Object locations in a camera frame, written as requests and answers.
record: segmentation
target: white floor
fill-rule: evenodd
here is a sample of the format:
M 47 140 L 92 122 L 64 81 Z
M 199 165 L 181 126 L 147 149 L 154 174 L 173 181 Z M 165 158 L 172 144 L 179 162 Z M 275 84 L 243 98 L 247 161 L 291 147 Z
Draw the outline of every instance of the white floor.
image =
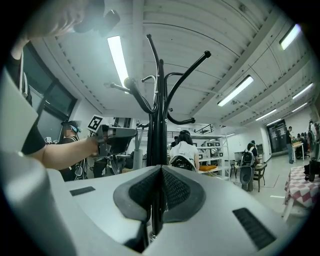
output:
M 285 185 L 288 180 L 290 168 L 308 165 L 310 158 L 296 160 L 296 163 L 290 164 L 288 155 L 276 156 L 269 159 L 267 167 L 264 172 L 264 180 L 260 180 L 260 192 L 258 192 L 258 181 L 253 181 L 253 191 L 250 193 L 263 205 L 269 207 L 279 215 L 284 211 L 284 197 L 286 195 Z M 235 177 L 232 171 L 231 181 L 235 182 L 237 186 L 240 184 L 240 172 L 237 172 Z M 294 215 L 289 216 L 287 223 L 289 226 L 300 224 L 305 219 Z

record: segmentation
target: ceiling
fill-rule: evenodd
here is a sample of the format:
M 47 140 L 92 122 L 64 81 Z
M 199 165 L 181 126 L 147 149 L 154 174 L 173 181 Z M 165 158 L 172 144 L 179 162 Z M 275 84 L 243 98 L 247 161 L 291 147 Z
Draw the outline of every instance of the ceiling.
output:
M 176 119 L 195 117 L 197 123 L 246 126 L 281 118 L 319 94 L 318 63 L 300 35 L 286 50 L 280 40 L 294 25 L 266 0 L 107 0 L 106 10 L 121 18 L 108 37 L 120 36 L 129 77 L 140 81 L 155 75 L 155 60 L 146 39 L 152 35 L 165 74 L 185 72 L 204 51 L 211 57 L 179 87 L 171 101 Z M 102 114 L 147 117 L 133 96 L 110 88 L 120 85 L 107 37 L 96 32 L 69 33 L 32 42 L 52 72 L 72 83 Z M 218 102 L 247 75 L 254 81 L 225 106 Z M 168 80 L 169 90 L 177 78 Z M 311 82 L 314 86 L 296 100 Z M 153 100 L 152 82 L 138 83 Z

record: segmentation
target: hair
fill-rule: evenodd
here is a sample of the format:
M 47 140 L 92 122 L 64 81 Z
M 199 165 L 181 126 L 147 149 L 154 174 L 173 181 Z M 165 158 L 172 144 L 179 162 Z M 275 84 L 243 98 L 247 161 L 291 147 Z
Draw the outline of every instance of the hair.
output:
M 249 151 L 253 146 L 254 146 L 254 145 L 250 142 L 250 143 L 248 144 L 248 146 L 246 146 L 246 149 Z
M 186 142 L 189 145 L 193 145 L 194 143 L 192 142 L 191 135 L 187 130 L 182 130 L 180 131 L 179 137 L 178 137 L 178 143 L 180 142 Z

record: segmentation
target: fluorescent light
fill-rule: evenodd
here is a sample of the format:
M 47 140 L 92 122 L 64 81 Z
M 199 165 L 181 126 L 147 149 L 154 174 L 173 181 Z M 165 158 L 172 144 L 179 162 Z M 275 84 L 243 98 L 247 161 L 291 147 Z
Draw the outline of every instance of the fluorescent light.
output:
M 120 36 L 117 35 L 114 37 L 109 37 L 108 44 L 109 44 L 112 59 L 115 65 L 115 69 L 118 73 L 120 82 L 122 86 L 126 88 L 125 79 L 128 77 L 128 72 L 127 72 L 126 62 L 124 58 L 124 53 L 122 51 Z
M 310 87 L 313 85 L 313 83 L 310 83 L 306 88 L 304 88 L 302 91 L 300 91 L 298 94 L 294 95 L 292 99 L 294 100 L 299 95 L 303 94 L 306 90 L 310 89 Z
M 308 102 L 304 103 L 303 105 L 301 105 L 300 107 L 297 107 L 295 110 L 292 110 L 292 112 L 295 112 L 297 111 L 298 109 L 301 109 L 302 107 L 304 107 L 305 105 L 307 105 Z
M 248 75 L 241 83 L 239 83 L 236 88 L 224 99 L 218 102 L 218 106 L 222 107 L 231 101 L 235 96 L 237 96 L 241 91 L 243 91 L 248 85 L 250 85 L 254 79 Z
M 291 29 L 291 31 L 280 41 L 282 49 L 286 49 L 293 40 L 297 37 L 299 32 L 301 31 L 301 28 L 298 24 L 295 24 L 295 26 Z
M 259 118 L 257 118 L 256 119 L 256 121 L 258 121 L 258 120 L 260 120 L 260 119 L 262 119 L 262 118 L 265 118 L 266 116 L 269 116 L 270 114 L 272 114 L 272 113 L 274 113 L 274 112 L 276 112 L 277 110 L 276 109 L 274 109 L 274 110 L 272 110 L 271 112 L 269 112 L 269 113 L 267 113 L 267 114 L 265 114 L 265 115 L 263 115 L 263 116 L 261 116 L 261 117 L 259 117 Z
M 279 119 L 277 119 L 277 120 L 275 120 L 275 121 L 273 121 L 273 122 L 271 122 L 271 123 L 268 123 L 266 126 L 270 126 L 270 125 L 272 125 L 272 124 L 274 124 L 274 123 L 276 123 L 276 122 L 279 122 L 281 120 L 281 118 L 279 118 Z

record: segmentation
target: checkered tablecloth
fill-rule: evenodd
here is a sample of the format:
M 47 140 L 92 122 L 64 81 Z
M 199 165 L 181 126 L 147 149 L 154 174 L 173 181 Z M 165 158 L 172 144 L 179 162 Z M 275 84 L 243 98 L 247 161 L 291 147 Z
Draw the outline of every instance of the checkered tablecloth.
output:
M 305 168 L 303 166 L 291 168 L 284 188 L 286 191 L 285 205 L 287 205 L 291 197 L 306 208 L 310 208 L 316 203 L 320 189 L 319 175 L 316 174 L 314 181 L 310 182 L 305 180 L 304 171 Z

